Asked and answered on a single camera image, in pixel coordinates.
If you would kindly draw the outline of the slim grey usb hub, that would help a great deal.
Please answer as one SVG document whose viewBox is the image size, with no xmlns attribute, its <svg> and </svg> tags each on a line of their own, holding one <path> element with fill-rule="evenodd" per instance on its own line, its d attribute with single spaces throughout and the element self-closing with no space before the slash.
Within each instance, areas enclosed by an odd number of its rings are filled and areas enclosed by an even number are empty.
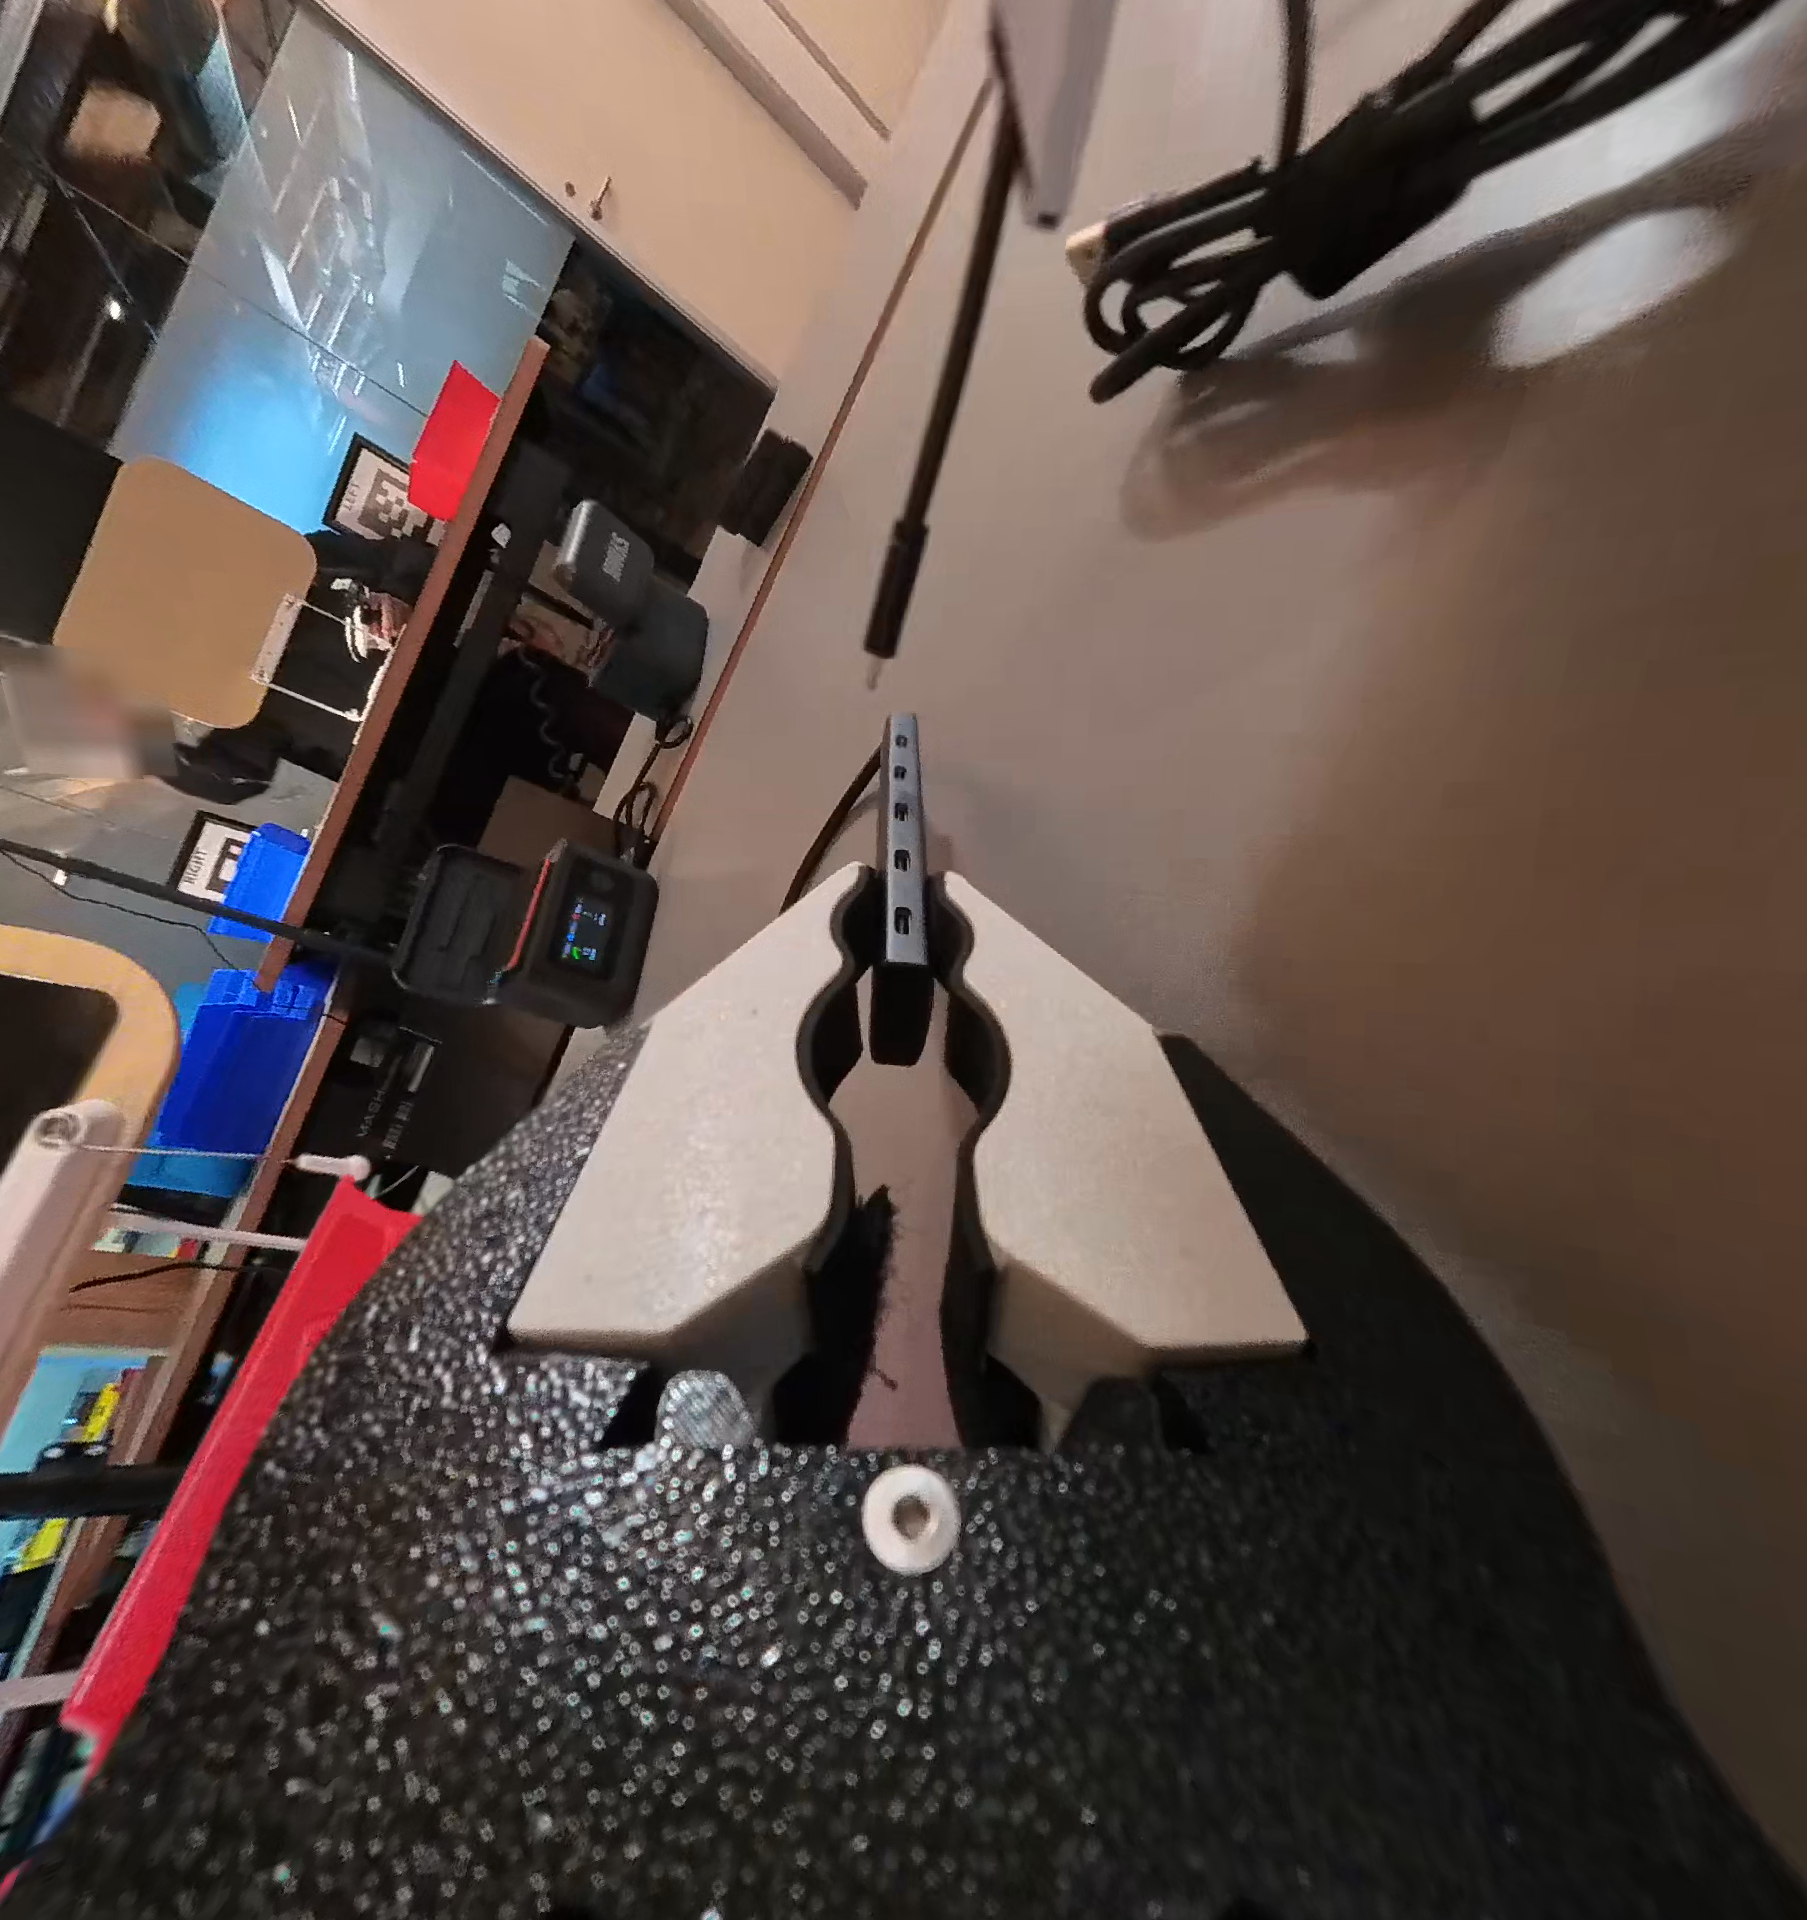
<svg viewBox="0 0 1807 1920">
<path fill-rule="evenodd" d="M 880 772 L 884 900 L 868 973 L 868 1051 L 880 1065 L 912 1067 L 928 1044 L 936 996 L 916 713 L 890 713 Z"/>
</svg>

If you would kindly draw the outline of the wooden chair back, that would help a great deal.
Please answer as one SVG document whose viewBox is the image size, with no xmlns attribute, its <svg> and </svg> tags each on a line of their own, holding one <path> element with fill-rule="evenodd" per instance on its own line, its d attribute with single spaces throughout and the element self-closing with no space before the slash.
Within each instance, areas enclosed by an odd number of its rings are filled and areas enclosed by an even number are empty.
<svg viewBox="0 0 1807 1920">
<path fill-rule="evenodd" d="M 313 539 L 163 457 L 127 462 L 53 645 L 97 683 L 213 730 L 251 724 L 261 662 L 317 579 Z"/>
</svg>

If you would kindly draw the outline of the stack of blue bins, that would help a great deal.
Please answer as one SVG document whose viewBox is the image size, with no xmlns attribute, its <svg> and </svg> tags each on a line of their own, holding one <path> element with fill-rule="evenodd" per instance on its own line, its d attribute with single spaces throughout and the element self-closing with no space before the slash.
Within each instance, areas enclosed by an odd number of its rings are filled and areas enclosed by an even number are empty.
<svg viewBox="0 0 1807 1920">
<path fill-rule="evenodd" d="M 255 972 L 223 967 L 179 990 L 181 1062 L 127 1187 L 193 1201 L 245 1190 L 327 1020 L 337 972 L 295 961 L 263 987 Z"/>
</svg>

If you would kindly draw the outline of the white pole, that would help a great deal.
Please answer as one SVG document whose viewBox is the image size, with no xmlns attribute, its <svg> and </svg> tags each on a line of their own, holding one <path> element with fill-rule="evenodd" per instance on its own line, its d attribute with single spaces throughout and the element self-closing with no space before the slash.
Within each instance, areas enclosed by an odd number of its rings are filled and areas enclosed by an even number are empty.
<svg viewBox="0 0 1807 1920">
<path fill-rule="evenodd" d="M 69 1274 L 121 1187 L 127 1143 L 125 1109 L 85 1098 L 37 1116 L 0 1176 L 0 1442 Z"/>
</svg>

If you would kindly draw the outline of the red sheet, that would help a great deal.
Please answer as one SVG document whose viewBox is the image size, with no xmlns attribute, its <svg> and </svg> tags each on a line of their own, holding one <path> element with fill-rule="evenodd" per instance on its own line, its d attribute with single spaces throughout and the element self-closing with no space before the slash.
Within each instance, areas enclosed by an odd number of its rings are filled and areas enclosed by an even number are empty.
<svg viewBox="0 0 1807 1920">
<path fill-rule="evenodd" d="M 477 477 L 503 395 L 455 359 L 411 453 L 411 505 L 437 521 L 453 521 Z"/>
</svg>

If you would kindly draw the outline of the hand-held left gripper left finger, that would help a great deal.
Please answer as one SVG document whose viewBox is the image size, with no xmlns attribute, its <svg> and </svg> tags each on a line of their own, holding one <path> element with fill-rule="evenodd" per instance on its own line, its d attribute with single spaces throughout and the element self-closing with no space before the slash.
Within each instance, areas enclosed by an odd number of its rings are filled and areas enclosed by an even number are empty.
<svg viewBox="0 0 1807 1920">
<path fill-rule="evenodd" d="M 842 866 L 646 1026 L 507 1322 L 529 1354 L 728 1378 L 848 1438 L 874 1246 L 834 1098 L 866 1056 L 874 871 Z"/>
</svg>

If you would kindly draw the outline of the black wall box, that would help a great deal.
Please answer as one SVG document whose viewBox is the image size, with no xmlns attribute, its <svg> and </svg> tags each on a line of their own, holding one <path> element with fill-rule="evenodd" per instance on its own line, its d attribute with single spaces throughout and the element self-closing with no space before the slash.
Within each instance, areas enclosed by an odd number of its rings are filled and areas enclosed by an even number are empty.
<svg viewBox="0 0 1807 1920">
<path fill-rule="evenodd" d="M 720 529 L 762 548 L 808 480 L 816 455 L 802 442 L 764 429 L 738 470 Z"/>
</svg>

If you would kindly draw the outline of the wooden framed dark panel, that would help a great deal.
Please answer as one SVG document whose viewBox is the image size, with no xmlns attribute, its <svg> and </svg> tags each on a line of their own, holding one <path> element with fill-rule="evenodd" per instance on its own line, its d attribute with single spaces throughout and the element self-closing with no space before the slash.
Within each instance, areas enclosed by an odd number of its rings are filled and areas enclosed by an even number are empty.
<svg viewBox="0 0 1807 1920">
<path fill-rule="evenodd" d="M 181 1026 L 141 964 L 73 934 L 0 923 L 0 1196 L 15 1164 L 65 1177 L 131 1148 L 171 1085 Z"/>
</svg>

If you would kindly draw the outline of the black monitor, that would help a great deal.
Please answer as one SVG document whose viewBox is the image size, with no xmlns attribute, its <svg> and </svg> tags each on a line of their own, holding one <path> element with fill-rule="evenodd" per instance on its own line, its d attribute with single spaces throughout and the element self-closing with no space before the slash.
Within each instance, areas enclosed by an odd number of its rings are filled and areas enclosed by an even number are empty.
<svg viewBox="0 0 1807 1920">
<path fill-rule="evenodd" d="M 0 393 L 0 637 L 53 641 L 121 468 Z"/>
</svg>

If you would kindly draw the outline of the thin black rod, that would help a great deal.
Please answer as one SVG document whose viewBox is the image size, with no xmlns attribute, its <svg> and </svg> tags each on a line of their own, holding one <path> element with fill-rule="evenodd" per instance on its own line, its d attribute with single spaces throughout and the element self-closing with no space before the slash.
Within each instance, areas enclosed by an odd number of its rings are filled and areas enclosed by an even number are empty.
<svg viewBox="0 0 1807 1920">
<path fill-rule="evenodd" d="M 191 891 L 185 891 L 167 882 L 151 880 L 145 875 L 129 874 L 117 867 L 111 867 L 103 861 L 83 857 L 77 854 L 65 854 L 47 849 L 29 841 L 19 841 L 7 836 L 0 836 L 0 854 L 13 861 L 29 861 L 37 867 L 43 867 L 47 874 L 65 871 L 101 885 L 107 885 L 119 894 L 155 900 L 163 904 L 179 905 L 205 922 L 225 920 L 251 929 L 265 934 L 271 940 L 287 941 L 297 952 L 317 952 L 341 961 L 353 961 L 363 965 L 387 967 L 393 961 L 393 956 L 381 947 L 369 947 L 361 941 L 341 937 L 331 931 L 323 931 L 305 923 L 289 923 L 271 915 L 253 914 L 229 902 L 215 902 Z"/>
</svg>

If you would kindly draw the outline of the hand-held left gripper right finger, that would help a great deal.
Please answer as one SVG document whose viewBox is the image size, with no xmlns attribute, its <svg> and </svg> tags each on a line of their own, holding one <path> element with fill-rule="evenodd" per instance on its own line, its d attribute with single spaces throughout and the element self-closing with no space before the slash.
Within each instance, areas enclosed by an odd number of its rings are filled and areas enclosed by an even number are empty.
<svg viewBox="0 0 1807 1920">
<path fill-rule="evenodd" d="M 1156 1028 L 964 875 L 936 885 L 958 1150 L 940 1307 L 960 1442 L 1056 1444 L 1104 1381 L 1308 1330 Z"/>
</svg>

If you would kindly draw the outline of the black and white printed tag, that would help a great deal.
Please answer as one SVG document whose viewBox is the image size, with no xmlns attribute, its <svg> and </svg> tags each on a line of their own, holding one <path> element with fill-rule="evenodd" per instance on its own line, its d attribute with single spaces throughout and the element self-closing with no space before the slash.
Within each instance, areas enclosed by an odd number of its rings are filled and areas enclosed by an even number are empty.
<svg viewBox="0 0 1807 1920">
<path fill-rule="evenodd" d="M 367 539 L 421 537 L 431 548 L 447 532 L 447 521 L 413 501 L 409 462 L 365 434 L 353 434 L 345 449 L 323 525 Z"/>
<path fill-rule="evenodd" d="M 255 831 L 245 819 L 199 810 L 177 852 L 169 885 L 193 900 L 223 902 Z"/>
</svg>

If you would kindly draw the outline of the blue storage bin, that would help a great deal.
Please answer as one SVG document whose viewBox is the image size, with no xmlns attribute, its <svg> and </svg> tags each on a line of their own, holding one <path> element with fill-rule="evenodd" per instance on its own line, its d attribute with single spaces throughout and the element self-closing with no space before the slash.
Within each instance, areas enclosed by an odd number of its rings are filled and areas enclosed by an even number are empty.
<svg viewBox="0 0 1807 1920">
<path fill-rule="evenodd" d="M 263 944 L 275 934 L 257 923 L 257 917 L 271 922 L 289 922 L 289 905 L 301 882 L 307 860 L 313 852 L 313 839 L 303 831 L 279 826 L 259 823 L 239 860 L 235 875 L 225 888 L 223 905 L 241 910 L 239 917 L 217 915 L 209 931 L 219 940 Z"/>
</svg>

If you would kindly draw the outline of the brown cardboard box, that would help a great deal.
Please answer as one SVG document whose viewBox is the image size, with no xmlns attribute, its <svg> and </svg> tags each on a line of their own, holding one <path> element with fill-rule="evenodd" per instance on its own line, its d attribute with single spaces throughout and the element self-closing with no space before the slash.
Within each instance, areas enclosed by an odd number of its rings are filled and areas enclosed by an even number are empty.
<svg viewBox="0 0 1807 1920">
<path fill-rule="evenodd" d="M 620 856 L 616 823 L 590 801 L 509 778 L 479 838 L 479 852 L 535 870 L 556 844 Z"/>
</svg>

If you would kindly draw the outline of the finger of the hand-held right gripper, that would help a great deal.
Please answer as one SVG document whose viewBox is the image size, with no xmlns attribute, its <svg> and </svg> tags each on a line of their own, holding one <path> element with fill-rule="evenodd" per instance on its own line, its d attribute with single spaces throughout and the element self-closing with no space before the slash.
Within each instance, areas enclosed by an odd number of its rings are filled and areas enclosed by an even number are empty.
<svg viewBox="0 0 1807 1920">
<path fill-rule="evenodd" d="M 1014 128 L 1024 218 L 1060 228 L 1098 107 L 1114 1 L 996 1 L 994 66 Z"/>
</svg>

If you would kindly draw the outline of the wooden-edged desk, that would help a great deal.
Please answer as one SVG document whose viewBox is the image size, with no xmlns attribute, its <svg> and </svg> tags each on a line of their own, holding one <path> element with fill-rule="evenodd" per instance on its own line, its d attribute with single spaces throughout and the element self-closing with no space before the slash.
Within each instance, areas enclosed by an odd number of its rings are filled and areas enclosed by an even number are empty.
<svg viewBox="0 0 1807 1920">
<path fill-rule="evenodd" d="M 275 935 L 255 967 L 265 990 L 321 940 L 365 944 L 403 911 L 437 793 L 564 501 L 566 468 L 527 440 L 549 352 L 543 337 L 523 350 L 471 451 L 459 512 L 293 890 L 293 929 Z"/>
</svg>

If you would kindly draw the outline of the grey boxy device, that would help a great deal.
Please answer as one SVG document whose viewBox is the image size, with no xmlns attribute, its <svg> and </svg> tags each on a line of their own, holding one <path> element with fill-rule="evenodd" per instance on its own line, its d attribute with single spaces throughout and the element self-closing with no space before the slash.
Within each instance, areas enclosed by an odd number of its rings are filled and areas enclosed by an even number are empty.
<svg viewBox="0 0 1807 1920">
<path fill-rule="evenodd" d="M 702 683 L 710 615 L 660 572 L 650 541 L 584 498 L 556 541 L 552 577 L 608 637 L 596 689 L 630 713 L 674 721 Z"/>
</svg>

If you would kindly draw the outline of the red plastic part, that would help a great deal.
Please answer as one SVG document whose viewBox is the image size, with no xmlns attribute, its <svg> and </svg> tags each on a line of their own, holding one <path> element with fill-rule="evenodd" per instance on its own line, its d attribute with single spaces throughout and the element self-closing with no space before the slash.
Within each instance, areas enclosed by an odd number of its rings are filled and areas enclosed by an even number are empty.
<svg viewBox="0 0 1807 1920">
<path fill-rule="evenodd" d="M 341 1185 L 321 1214 L 63 1704 L 59 1724 L 87 1744 L 89 1777 L 161 1668 L 217 1528 L 293 1381 L 419 1222 L 357 1185 Z"/>
</svg>

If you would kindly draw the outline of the black device with small screen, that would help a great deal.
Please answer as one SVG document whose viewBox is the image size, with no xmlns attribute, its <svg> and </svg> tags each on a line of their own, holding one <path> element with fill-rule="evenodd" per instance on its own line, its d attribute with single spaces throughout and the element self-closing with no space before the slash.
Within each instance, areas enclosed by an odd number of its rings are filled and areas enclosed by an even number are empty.
<svg viewBox="0 0 1807 1920">
<path fill-rule="evenodd" d="M 523 867 L 443 845 L 391 972 L 413 996 L 602 1030 L 628 1018 L 658 904 L 650 871 L 588 845 Z"/>
</svg>

